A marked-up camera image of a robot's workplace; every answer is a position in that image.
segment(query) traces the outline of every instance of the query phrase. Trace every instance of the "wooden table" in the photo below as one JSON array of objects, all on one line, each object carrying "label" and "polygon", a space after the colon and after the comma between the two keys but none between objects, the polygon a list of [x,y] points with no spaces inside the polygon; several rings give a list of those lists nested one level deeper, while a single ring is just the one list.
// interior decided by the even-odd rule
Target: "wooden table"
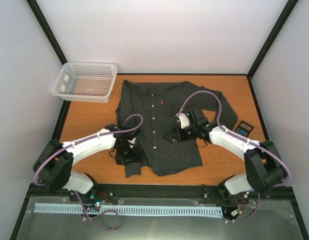
[{"label": "wooden table", "polygon": [[[61,142],[76,140],[93,134],[104,126],[117,123],[115,110],[121,98],[122,83],[131,82],[183,82],[218,90],[223,93],[238,115],[253,126],[250,138],[265,140],[254,100],[246,76],[213,75],[118,75],[108,103],[72,102],[61,135]],[[205,111],[212,119],[214,112]],[[234,174],[245,172],[244,162],[227,150],[213,144],[199,149],[202,167],[194,167],[174,175],[157,176],[149,167],[143,167],[141,175],[126,178],[124,166],[116,165],[108,150],[98,152],[77,163],[73,170],[89,173],[103,184],[164,184],[164,185],[217,185]]]}]

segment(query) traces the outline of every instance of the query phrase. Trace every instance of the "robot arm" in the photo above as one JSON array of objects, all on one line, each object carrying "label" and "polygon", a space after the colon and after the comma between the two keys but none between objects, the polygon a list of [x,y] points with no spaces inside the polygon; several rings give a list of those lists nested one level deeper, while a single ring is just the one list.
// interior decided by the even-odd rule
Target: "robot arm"
[{"label": "robot arm", "polygon": [[225,126],[221,129],[216,122],[209,122],[201,109],[177,114],[175,118],[179,127],[172,128],[164,136],[165,140],[174,143],[176,140],[203,139],[227,149],[244,161],[246,173],[231,176],[219,184],[219,195],[224,201],[229,195],[241,192],[264,193],[287,177],[287,172],[277,161],[254,146],[261,146],[280,158],[273,142],[251,140]]},{"label": "robot arm", "polygon": [[72,145],[57,155],[55,159],[48,162],[40,171],[38,177],[47,186],[49,192],[69,189],[78,191],[81,194],[87,194],[97,185],[97,182],[87,173],[83,174],[72,170],[73,165],[82,159],[97,152],[115,148],[117,154],[120,156],[120,160],[116,159],[117,164],[124,165],[127,162],[136,162],[139,160],[138,146],[132,143],[136,141],[136,135],[140,131],[136,130],[132,133],[116,134],[118,131],[120,131],[119,127],[111,124],[92,135],[75,141],[60,143],[57,140],[51,140],[34,164],[33,170],[36,172],[58,150]]}]

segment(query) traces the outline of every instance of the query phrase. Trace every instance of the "striped shirt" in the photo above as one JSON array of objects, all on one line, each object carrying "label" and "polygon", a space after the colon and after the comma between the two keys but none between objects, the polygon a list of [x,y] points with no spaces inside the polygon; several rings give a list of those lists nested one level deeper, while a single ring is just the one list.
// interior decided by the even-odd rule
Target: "striped shirt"
[{"label": "striped shirt", "polygon": [[[199,87],[188,81],[135,83],[125,80],[123,82],[121,100],[116,109],[117,124],[121,126],[132,114],[143,116],[141,132],[137,136],[142,150],[141,164],[150,167],[156,175],[176,174],[203,165],[198,147],[192,141],[172,144],[164,140],[164,136],[171,128],[178,127],[174,115],[178,113],[184,101],[192,93],[201,90],[208,90],[217,95],[222,105],[220,123],[233,129],[238,116],[220,91]],[[217,112],[219,107],[213,96],[200,93],[187,102],[183,112],[189,109]],[[139,121],[138,117],[134,117],[128,120],[125,127],[133,128]]]}]

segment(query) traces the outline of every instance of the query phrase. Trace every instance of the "black edge trim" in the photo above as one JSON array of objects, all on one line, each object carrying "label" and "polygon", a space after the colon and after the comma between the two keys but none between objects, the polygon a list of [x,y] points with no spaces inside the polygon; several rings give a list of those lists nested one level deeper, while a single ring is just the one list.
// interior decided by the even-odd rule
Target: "black edge trim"
[{"label": "black edge trim", "polygon": [[57,139],[58,141],[60,140],[67,119],[70,104],[71,101],[63,101],[51,139]]},{"label": "black edge trim", "polygon": [[267,52],[269,51],[271,45],[274,43],[276,40],[279,32],[285,25],[287,19],[289,18],[291,12],[295,8],[296,4],[298,3],[299,0],[288,0],[286,3],[285,7],[283,8],[278,20],[274,24],[268,38],[264,42],[259,54],[257,55],[256,59],[254,60],[247,76],[248,79],[251,80],[253,76],[255,75],[257,69],[259,68],[260,64],[262,63],[263,59],[265,58]]},{"label": "black edge trim", "polygon": [[[100,183],[99,187],[102,189],[112,190],[113,197],[120,198],[166,198],[170,199],[172,196],[175,196],[179,199],[180,196],[187,197],[189,195],[203,197],[203,190],[215,191],[218,189],[218,186],[214,185],[145,185],[145,184],[103,184]],[[33,196],[60,196],[64,197],[65,195],[69,196],[70,192],[66,189],[61,189],[57,192],[50,193],[46,187],[36,186],[34,183],[29,185],[26,198]],[[293,204],[296,204],[295,194],[292,187],[273,187],[268,190],[266,193],[261,194],[261,199],[279,199],[279,200],[293,200]],[[256,192],[251,192],[249,198],[257,199],[258,195]]]},{"label": "black edge trim", "polygon": [[53,47],[53,50],[55,51],[56,55],[58,56],[61,64],[65,64],[67,61],[63,51],[61,50],[59,43],[51,30],[43,12],[41,11],[38,3],[36,0],[26,0],[29,4],[29,7],[31,8],[34,16],[38,20],[42,30],[44,31],[46,37],[48,38],[51,46]]},{"label": "black edge trim", "polygon": [[21,224],[23,223],[24,216],[25,216],[25,214],[26,214],[26,210],[27,210],[27,207],[28,207],[28,203],[29,203],[29,199],[25,199],[25,200],[23,201],[23,204],[22,204],[22,207],[21,207],[21,209],[20,209],[18,218],[16,219],[14,228],[13,228],[13,230],[12,230],[12,234],[11,234],[11,236],[10,236],[10,240],[16,240],[17,237],[18,237]]},{"label": "black edge trim", "polygon": [[245,73],[117,73],[117,75],[168,75],[168,76],[247,76]]},{"label": "black edge trim", "polygon": [[306,225],[305,225],[305,222],[303,220],[303,216],[301,215],[299,206],[293,205],[292,209],[293,209],[293,212],[294,212],[295,219],[298,223],[301,235],[303,237],[303,240],[309,240],[309,234],[308,234],[308,231],[306,229]]},{"label": "black edge trim", "polygon": [[270,139],[269,134],[268,134],[268,131],[267,131],[267,127],[266,127],[263,115],[261,113],[261,109],[260,109],[260,106],[259,106],[259,103],[258,103],[258,99],[257,99],[256,93],[255,93],[253,83],[251,82],[251,80],[249,80],[249,79],[247,79],[247,80],[248,80],[248,84],[249,84],[250,91],[251,91],[251,94],[252,94],[252,98],[253,98],[253,101],[254,101],[255,109],[256,109],[258,116],[259,116],[263,135],[264,135],[266,140],[269,140]]}]

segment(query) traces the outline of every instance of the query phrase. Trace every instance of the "white plastic basket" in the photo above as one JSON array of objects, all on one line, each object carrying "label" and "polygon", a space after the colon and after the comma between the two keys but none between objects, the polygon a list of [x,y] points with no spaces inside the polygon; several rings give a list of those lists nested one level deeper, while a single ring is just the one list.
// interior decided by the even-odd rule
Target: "white plastic basket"
[{"label": "white plastic basket", "polygon": [[59,71],[51,93],[67,101],[107,103],[117,69],[110,63],[67,62]]}]

